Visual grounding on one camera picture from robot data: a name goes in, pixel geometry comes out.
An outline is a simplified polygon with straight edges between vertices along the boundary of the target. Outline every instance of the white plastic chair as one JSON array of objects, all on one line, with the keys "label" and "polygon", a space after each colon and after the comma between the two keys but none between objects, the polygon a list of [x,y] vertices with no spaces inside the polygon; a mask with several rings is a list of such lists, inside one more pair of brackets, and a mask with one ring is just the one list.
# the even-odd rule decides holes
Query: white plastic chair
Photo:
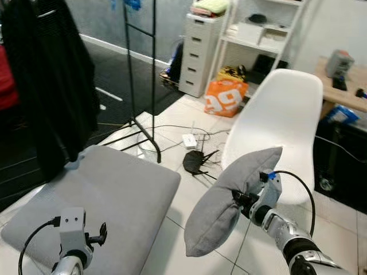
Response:
[{"label": "white plastic chair", "polygon": [[[271,72],[233,125],[222,155],[223,169],[247,153],[282,146],[275,170],[295,173],[312,192],[313,144],[322,99],[323,85],[316,76],[287,69]],[[299,204],[309,199],[297,179],[280,177],[280,203]]]}]

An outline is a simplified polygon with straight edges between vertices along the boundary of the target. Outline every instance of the desk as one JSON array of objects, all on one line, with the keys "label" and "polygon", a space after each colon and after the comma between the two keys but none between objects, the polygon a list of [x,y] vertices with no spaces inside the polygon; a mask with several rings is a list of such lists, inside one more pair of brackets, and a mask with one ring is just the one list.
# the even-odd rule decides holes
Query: desk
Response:
[{"label": "desk", "polygon": [[322,107],[320,119],[323,119],[336,104],[367,112],[367,99],[356,97],[356,91],[362,88],[367,92],[367,67],[354,65],[346,77],[346,87],[348,91],[333,88],[332,78],[326,76],[326,57],[320,57],[315,75],[319,77],[323,84],[323,98],[325,102]]}]

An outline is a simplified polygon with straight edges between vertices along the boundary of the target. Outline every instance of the black jacket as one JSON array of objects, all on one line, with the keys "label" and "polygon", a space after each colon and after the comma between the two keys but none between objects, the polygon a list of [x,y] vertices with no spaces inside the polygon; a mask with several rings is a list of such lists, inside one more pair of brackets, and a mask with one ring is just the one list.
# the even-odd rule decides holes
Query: black jacket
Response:
[{"label": "black jacket", "polygon": [[64,0],[11,0],[2,24],[37,159],[50,180],[64,166],[65,155],[75,161],[97,129],[94,65]]}]

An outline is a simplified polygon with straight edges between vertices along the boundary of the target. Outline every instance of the orange bag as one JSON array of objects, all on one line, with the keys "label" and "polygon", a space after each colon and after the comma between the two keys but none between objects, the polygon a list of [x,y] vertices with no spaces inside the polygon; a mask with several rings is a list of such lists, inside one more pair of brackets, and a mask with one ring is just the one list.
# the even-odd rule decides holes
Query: orange bag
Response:
[{"label": "orange bag", "polygon": [[243,100],[248,84],[239,81],[222,80],[212,81],[206,91],[206,113],[233,117]]}]

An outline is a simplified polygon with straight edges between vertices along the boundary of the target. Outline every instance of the gray cushion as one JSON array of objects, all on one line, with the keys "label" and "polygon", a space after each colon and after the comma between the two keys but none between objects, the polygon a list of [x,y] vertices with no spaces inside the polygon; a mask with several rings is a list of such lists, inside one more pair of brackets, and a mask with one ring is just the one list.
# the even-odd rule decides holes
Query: gray cushion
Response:
[{"label": "gray cushion", "polygon": [[200,257],[221,246],[236,226],[240,210],[232,190],[257,194],[261,190],[259,172],[274,169],[282,148],[270,148],[246,154],[218,178],[196,204],[185,227],[186,255]]},{"label": "gray cushion", "polygon": [[[2,230],[2,238],[22,249],[31,232],[65,207],[84,207],[86,232],[98,235],[107,223],[104,246],[95,245],[86,274],[137,275],[177,191],[180,175],[107,147],[91,148],[77,170],[65,170],[47,184]],[[58,228],[42,229],[27,254],[52,267],[59,260]]]}]

